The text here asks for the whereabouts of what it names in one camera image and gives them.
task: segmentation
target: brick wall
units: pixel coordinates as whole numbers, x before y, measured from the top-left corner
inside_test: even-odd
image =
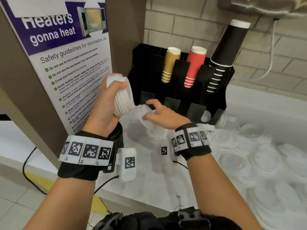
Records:
[[[248,21],[234,78],[259,77],[269,66],[272,19],[219,10],[217,0],[147,0],[146,9],[144,43],[184,52],[202,46],[209,57],[231,19]],[[277,22],[274,63],[266,77],[232,84],[307,101],[307,17]]]

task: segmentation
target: safety guidelines poster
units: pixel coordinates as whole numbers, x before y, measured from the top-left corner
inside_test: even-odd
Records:
[[[63,14],[31,16],[29,10],[29,16],[17,17],[18,3],[1,0],[67,133],[73,134],[85,124],[112,66],[104,0],[63,0],[62,5]]]

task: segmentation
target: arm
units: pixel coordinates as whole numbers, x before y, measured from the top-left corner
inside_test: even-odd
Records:
[[[176,130],[190,121],[163,106],[158,100],[148,100],[155,113],[147,113],[143,119],[161,127]],[[187,161],[189,173],[199,209],[206,214],[224,216],[243,230],[262,230],[257,219],[232,185],[226,174],[217,164],[211,153],[194,156]]]
[[[128,86],[127,82],[114,81],[106,88],[106,79],[95,107],[83,131],[108,137],[116,127],[119,117],[114,116],[115,96]],[[79,165],[62,163],[61,168],[77,169]],[[90,216],[98,166],[87,166],[78,178],[58,178],[51,191],[32,216],[24,230],[85,230]]]

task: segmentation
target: purple sign header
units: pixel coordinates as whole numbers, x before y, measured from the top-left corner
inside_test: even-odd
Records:
[[[97,28],[108,32],[105,3],[90,9],[90,19],[84,11],[85,2],[65,2],[68,14],[29,18],[15,18],[8,2],[1,3],[29,56],[89,38]]]

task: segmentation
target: qr code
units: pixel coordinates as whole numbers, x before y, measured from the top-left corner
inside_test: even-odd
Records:
[[[125,158],[125,169],[135,167],[135,157],[126,157]]]
[[[79,156],[82,146],[83,146],[83,143],[72,142],[68,155]]]
[[[108,160],[111,155],[111,148],[100,147],[98,159],[99,160]]]
[[[167,155],[167,147],[161,147],[161,154]]]
[[[172,142],[173,148],[178,146],[177,141],[176,141],[175,138],[171,139],[171,142]]]
[[[189,132],[189,136],[192,142],[200,140],[198,132]]]
[[[176,136],[178,145],[185,143],[185,138],[183,135]]]
[[[91,144],[86,144],[83,155],[82,157],[87,157],[87,158],[96,158],[97,152],[98,152],[98,145],[91,145]]]
[[[68,149],[68,145],[69,145],[69,142],[66,142],[66,143],[64,144],[64,147],[63,147],[63,149],[62,149],[62,151],[61,151],[61,154],[65,154],[65,153],[66,153],[66,151],[67,151],[67,149]]]
[[[205,132],[200,131],[199,133],[201,134],[201,138],[202,138],[203,140],[206,140],[206,139],[207,139],[207,136],[206,136]]]

